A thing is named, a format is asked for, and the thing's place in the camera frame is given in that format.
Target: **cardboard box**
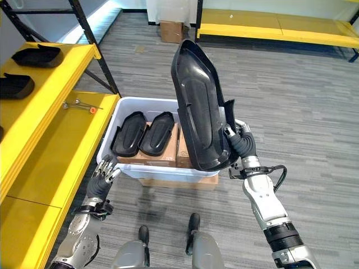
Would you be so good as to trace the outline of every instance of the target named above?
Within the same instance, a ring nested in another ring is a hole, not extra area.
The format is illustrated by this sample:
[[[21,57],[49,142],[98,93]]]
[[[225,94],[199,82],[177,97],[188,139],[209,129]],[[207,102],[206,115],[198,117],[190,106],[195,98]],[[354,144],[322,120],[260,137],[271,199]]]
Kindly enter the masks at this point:
[[[180,43],[183,39],[183,22],[161,21],[162,42]]]
[[[177,167],[178,168],[193,168],[191,164],[190,157],[188,155],[188,150],[186,146],[185,137],[183,135],[182,129],[179,132],[180,136],[178,139],[178,150],[177,150]]]
[[[178,136],[178,123],[175,123],[172,129],[171,138],[168,141],[167,147],[163,154],[158,157],[144,154],[142,151],[134,157],[117,157],[117,160],[121,164],[140,164],[140,165],[152,165],[152,166],[165,166],[176,167],[176,153],[177,153],[177,136]]]
[[[145,178],[140,178],[139,181],[141,182],[142,186],[146,186],[146,187],[203,189],[206,191],[212,191],[218,185],[218,175],[214,175],[212,177],[204,177],[196,183],[183,182],[183,181],[145,179]]]

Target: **black cable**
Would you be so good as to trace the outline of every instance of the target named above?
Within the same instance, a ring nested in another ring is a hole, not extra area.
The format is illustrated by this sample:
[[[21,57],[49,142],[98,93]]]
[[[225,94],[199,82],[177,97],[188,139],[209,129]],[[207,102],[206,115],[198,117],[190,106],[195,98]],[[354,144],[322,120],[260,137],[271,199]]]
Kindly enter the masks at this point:
[[[91,258],[90,258],[90,260],[87,262],[87,264],[84,265],[84,267],[87,266],[90,262],[92,262],[92,261],[96,258],[97,254],[98,254],[99,251],[100,251],[100,237],[99,237],[99,235],[96,235],[96,239],[97,239],[97,248],[96,248],[96,251],[95,251],[95,253],[91,256]]]
[[[270,166],[270,167],[267,167],[267,168],[268,168],[268,171],[253,173],[251,175],[246,175],[246,178],[251,178],[251,177],[254,177],[255,175],[267,175],[267,174],[270,174],[271,172],[273,172],[275,170],[283,169],[282,175],[280,175],[280,177],[278,179],[278,182],[273,187],[273,191],[276,192],[278,190],[278,188],[283,184],[284,180],[286,179],[287,168],[282,164],[276,165],[276,166]]]

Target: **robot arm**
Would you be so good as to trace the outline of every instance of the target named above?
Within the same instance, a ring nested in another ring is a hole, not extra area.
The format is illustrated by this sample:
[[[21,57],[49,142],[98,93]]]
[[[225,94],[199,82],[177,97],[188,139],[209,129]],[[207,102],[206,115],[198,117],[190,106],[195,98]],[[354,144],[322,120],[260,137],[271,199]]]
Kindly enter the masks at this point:
[[[106,197],[112,180],[119,173],[117,166],[112,167],[109,156],[96,167],[86,190],[86,199],[73,213],[75,217],[50,269],[81,269],[97,255],[101,223],[113,209]]]
[[[226,126],[225,133],[233,148],[239,153],[243,170],[237,166],[230,168],[231,178],[244,179],[243,190],[251,201],[253,213],[272,249],[272,257],[278,268],[320,269],[309,248],[304,245],[298,231],[292,224],[288,213],[275,196],[276,189],[268,174],[276,167],[268,169],[261,166],[256,154],[255,141],[245,122],[236,120],[241,135]]]

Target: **white plastic bin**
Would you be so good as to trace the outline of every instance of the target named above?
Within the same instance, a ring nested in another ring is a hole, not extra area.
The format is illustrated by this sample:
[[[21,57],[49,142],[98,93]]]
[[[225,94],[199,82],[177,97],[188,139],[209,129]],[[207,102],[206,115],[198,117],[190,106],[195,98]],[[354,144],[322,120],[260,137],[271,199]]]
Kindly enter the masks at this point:
[[[124,119],[135,111],[141,111],[149,122],[164,111],[170,111],[173,114],[174,121],[179,123],[178,104],[174,99],[154,99],[140,97],[125,97],[119,100],[112,115],[110,124],[105,134],[96,160],[99,163],[106,154],[112,153],[110,146],[116,133],[117,126],[121,126]],[[198,182],[203,177],[217,175],[219,171],[205,172],[188,168],[173,168],[150,165],[120,164],[121,170],[132,178],[153,178],[159,180]]]

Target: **yellow metal shelf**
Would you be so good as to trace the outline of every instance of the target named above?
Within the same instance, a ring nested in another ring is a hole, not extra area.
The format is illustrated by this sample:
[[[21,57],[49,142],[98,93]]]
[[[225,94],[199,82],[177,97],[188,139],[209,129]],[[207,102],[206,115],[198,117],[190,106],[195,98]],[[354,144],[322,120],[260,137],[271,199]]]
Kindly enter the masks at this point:
[[[99,106],[95,114],[60,109],[14,181],[8,196],[64,207],[71,203],[118,100],[115,94],[73,91],[76,98]]]
[[[21,49],[37,47],[37,44],[25,43]],[[0,143],[0,203],[90,61],[93,58],[100,58],[93,44],[45,43],[45,45],[61,48],[64,60],[58,67],[18,66],[9,59],[1,68],[1,75],[10,73],[31,76],[35,88],[22,100],[0,100],[0,121],[4,128],[4,138]]]
[[[60,109],[29,156],[1,205],[3,268],[45,266],[119,96],[73,91],[66,100],[76,98],[103,109]]]
[[[359,48],[349,22],[265,12],[203,9],[197,37],[201,34]]]
[[[43,268],[61,209],[6,197],[1,204],[1,267]]]

